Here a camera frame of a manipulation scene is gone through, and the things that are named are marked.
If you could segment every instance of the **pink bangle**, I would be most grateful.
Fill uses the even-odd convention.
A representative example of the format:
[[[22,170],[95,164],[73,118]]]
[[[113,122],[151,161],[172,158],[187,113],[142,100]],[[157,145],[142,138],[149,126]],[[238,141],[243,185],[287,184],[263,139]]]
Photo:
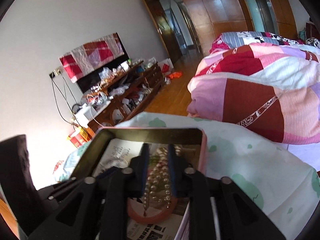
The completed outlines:
[[[158,222],[162,222],[165,220],[174,210],[178,202],[178,199],[175,197],[171,197],[171,204],[170,207],[164,209],[162,212],[157,214],[156,216],[153,217],[142,217],[138,215],[132,208],[131,203],[130,203],[130,198],[128,198],[127,202],[127,212],[128,216],[132,218],[134,221],[138,222],[139,224],[155,224]]]

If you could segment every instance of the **patchwork comforter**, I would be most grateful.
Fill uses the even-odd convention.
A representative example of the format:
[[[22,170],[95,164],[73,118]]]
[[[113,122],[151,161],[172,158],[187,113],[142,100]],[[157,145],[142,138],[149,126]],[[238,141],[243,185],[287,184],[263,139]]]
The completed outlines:
[[[318,143],[319,59],[319,49],[298,44],[218,48],[200,62],[188,85],[188,112],[238,124],[274,142]]]

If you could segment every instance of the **electrical outlet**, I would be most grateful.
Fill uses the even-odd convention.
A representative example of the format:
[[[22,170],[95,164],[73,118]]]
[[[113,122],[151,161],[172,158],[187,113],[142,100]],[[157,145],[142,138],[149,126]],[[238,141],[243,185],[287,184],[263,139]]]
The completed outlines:
[[[52,72],[49,74],[49,76],[50,76],[51,79],[53,79],[54,77],[59,76],[59,75],[61,75],[61,69],[60,69],[60,67],[57,67],[54,71],[52,71]]]

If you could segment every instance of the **door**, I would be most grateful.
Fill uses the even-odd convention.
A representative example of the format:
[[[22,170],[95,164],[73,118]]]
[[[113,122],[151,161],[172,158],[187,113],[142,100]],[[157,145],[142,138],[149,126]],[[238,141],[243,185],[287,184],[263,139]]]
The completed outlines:
[[[144,0],[144,2],[172,63],[175,63],[182,56],[182,53],[160,1]]]

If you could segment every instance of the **white wall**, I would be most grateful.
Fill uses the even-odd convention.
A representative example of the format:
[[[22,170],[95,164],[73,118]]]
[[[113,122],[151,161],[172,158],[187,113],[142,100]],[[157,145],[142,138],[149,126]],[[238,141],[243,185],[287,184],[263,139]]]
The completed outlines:
[[[297,31],[300,32],[306,27],[306,22],[309,22],[310,16],[299,0],[289,0],[289,3],[296,22]]]
[[[0,140],[27,135],[36,188],[48,185],[54,164],[75,149],[66,140],[73,129],[59,116],[49,73],[64,53],[113,32],[131,58],[167,57],[140,0],[16,0],[0,22]],[[55,81],[62,87],[61,76]],[[79,100],[81,91],[68,83]],[[58,104],[69,119],[60,95]]]
[[[177,5],[177,2],[180,2],[182,0],[174,0],[174,1],[171,0],[171,9],[172,9],[172,11],[177,19],[177,22],[180,26],[182,35],[186,41],[186,45],[187,46],[193,45],[193,41],[192,41],[190,32],[188,30],[187,24],[183,18],[183,15],[181,14],[179,6]],[[160,3],[161,3],[164,10],[167,10],[170,8],[169,0],[160,0]]]

